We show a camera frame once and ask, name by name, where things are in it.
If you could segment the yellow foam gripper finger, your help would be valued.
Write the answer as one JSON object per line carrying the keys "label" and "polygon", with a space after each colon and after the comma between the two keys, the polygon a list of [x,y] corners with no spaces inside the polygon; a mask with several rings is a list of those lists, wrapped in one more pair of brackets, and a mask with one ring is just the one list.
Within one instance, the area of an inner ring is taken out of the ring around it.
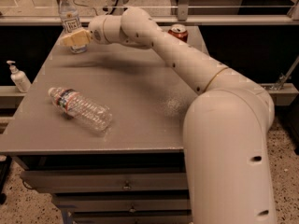
{"label": "yellow foam gripper finger", "polygon": [[72,33],[65,34],[59,39],[59,43],[66,47],[83,46],[90,44],[91,41],[91,33],[84,28],[79,28]]}

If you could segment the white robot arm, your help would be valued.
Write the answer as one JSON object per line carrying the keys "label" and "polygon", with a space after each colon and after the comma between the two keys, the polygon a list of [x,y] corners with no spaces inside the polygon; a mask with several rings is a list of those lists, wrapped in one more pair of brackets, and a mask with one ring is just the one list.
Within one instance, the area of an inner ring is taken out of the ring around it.
{"label": "white robot arm", "polygon": [[197,94],[183,122],[193,224],[277,224],[267,152],[273,100],[262,86],[170,35],[129,7],[63,35],[63,46],[119,43],[153,49]]}

